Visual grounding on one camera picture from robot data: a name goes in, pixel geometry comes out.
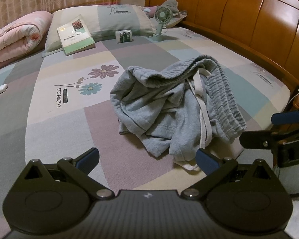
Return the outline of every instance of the wooden headboard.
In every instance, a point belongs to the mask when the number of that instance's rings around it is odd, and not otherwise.
[[[146,0],[145,6],[166,0]],[[299,85],[299,0],[177,0],[181,26],[262,66],[291,92]]]

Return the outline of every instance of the drawstring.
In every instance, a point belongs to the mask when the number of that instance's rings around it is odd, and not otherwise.
[[[211,75],[211,73],[209,71],[207,71],[206,69],[199,68],[193,77],[195,88],[192,86],[192,84],[191,84],[190,80],[188,80],[188,78],[186,79],[186,81],[188,82],[190,90],[194,94],[194,96],[199,104],[199,107],[201,109],[200,110],[201,139],[200,139],[199,147],[204,149],[206,146],[208,146],[210,144],[211,139],[213,137],[213,131],[212,131],[211,124],[209,121],[206,104],[202,98],[204,95],[204,87],[203,87],[202,80],[200,77],[201,74],[206,77]],[[194,169],[198,168],[197,164],[192,166],[186,161],[178,161],[177,162],[174,160],[174,163],[179,164],[186,170],[194,170]]]

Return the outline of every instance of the green and white book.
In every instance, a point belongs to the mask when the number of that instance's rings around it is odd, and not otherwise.
[[[65,55],[95,47],[95,42],[81,15],[57,28]]]

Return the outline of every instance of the pink blanket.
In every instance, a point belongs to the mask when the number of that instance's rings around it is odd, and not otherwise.
[[[46,11],[27,14],[0,29],[0,65],[32,51],[49,30],[53,15]]]

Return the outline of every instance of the handheld fan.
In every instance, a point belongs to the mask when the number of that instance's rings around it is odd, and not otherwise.
[[[163,25],[167,24],[171,20],[171,18],[173,17],[173,13],[169,8],[165,6],[160,6],[157,8],[154,17],[158,22],[158,27],[152,39],[154,41],[163,41]]]

